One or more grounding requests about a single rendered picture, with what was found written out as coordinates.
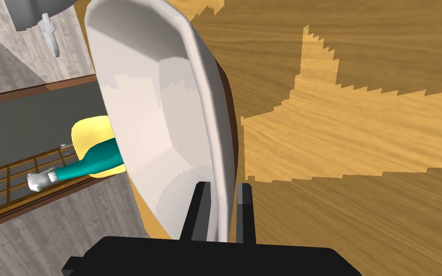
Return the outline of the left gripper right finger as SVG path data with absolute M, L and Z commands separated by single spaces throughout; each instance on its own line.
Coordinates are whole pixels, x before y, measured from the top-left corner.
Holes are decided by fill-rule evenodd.
M 239 183 L 237 188 L 236 242 L 256 244 L 252 187 Z

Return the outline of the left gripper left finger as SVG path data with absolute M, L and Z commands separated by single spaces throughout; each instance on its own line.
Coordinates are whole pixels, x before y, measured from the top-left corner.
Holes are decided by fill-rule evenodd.
M 198 182 L 179 240 L 207 241 L 210 218 L 210 183 Z

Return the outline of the white bowl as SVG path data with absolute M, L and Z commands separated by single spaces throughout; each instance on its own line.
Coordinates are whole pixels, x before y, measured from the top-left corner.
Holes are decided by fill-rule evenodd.
M 92 0 L 85 26 L 125 167 L 145 205 L 179 239 L 199 182 L 203 240 L 227 242 L 236 165 L 216 59 L 166 0 Z

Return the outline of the teal bottle with white cap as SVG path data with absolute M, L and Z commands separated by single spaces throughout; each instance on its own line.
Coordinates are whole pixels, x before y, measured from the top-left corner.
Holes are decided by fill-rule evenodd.
M 40 173 L 29 173 L 26 180 L 31 191 L 40 192 L 56 182 L 72 178 L 85 175 L 101 178 L 125 171 L 116 139 L 111 138 L 92 146 L 83 158 L 75 163 L 64 167 L 51 167 Z

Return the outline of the yellow plate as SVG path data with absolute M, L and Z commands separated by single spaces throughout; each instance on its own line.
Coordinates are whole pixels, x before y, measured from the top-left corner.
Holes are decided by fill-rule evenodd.
M 106 115 L 80 120 L 71 129 L 72 143 L 79 160 L 92 146 L 111 138 L 115 135 Z

